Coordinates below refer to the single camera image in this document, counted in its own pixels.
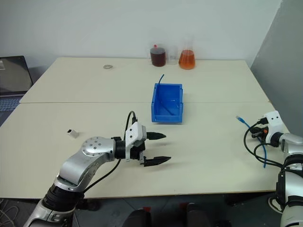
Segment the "blue network cable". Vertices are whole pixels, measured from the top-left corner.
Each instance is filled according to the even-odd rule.
[[[239,116],[236,116],[236,118],[237,118],[240,122],[242,122],[243,124],[245,124],[248,128],[250,128],[250,125],[247,124],[247,123],[244,121],[243,118],[241,118],[241,117],[239,117]],[[264,145],[262,145],[262,147],[263,147],[263,150],[264,150],[264,158],[267,159],[266,148],[265,148]]]

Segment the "laptop keyboard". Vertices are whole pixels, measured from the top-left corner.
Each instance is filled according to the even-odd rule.
[[[0,111],[13,111],[20,101],[19,98],[1,98],[0,99]]]

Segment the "floor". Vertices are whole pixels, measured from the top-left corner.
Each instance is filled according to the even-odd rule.
[[[155,227],[183,227],[183,207],[188,202],[200,204],[208,214],[213,226],[220,219],[229,220],[233,227],[277,227],[280,225],[281,215],[271,210],[267,205],[270,195],[259,196],[234,205],[226,204],[226,195],[180,195],[161,197],[138,197],[98,200],[100,208],[97,211],[76,210],[74,227],[121,227],[128,215],[136,209],[149,207],[153,226]],[[35,204],[23,201],[7,201],[0,204],[1,210],[17,206],[18,215],[14,220],[15,226],[21,227],[29,217]],[[13,218],[16,209],[11,209],[7,215]]]

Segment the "blue plastic storage bin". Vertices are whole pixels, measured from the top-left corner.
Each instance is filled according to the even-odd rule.
[[[182,122],[182,84],[155,84],[151,103],[152,122]]]

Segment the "table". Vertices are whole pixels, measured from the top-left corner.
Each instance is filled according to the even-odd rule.
[[[108,178],[94,186],[87,198],[151,196],[274,190],[279,169],[263,168],[244,148],[247,127],[263,113],[274,110],[269,102],[185,103],[183,123],[151,122],[150,103],[32,103],[20,104],[0,127],[0,198],[41,198],[52,185],[62,163],[92,136],[122,136],[127,114],[134,110],[147,131],[167,138],[146,142],[146,156],[172,156],[151,167],[137,160],[122,161]],[[76,139],[66,135],[80,132]],[[257,141],[248,139],[253,147]],[[270,159],[283,154],[268,148]],[[104,164],[94,180],[116,163]]]
[[[21,103],[151,102],[162,74],[162,83],[183,85],[185,103],[268,102],[245,61],[198,60],[194,70],[183,70],[147,59],[58,58]]]

